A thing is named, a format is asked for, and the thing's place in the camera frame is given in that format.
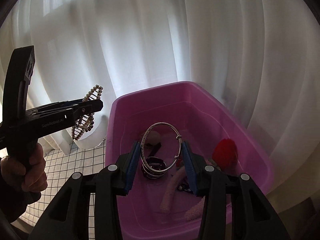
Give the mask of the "person's left hand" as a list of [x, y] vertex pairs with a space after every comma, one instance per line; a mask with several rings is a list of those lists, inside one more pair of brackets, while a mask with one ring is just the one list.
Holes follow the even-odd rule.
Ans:
[[10, 186], [21, 188], [24, 192], [42, 192], [47, 186], [47, 175], [44, 171], [46, 161], [43, 148], [37, 143], [29, 158], [29, 168], [15, 158], [5, 156], [1, 159], [1, 175]]

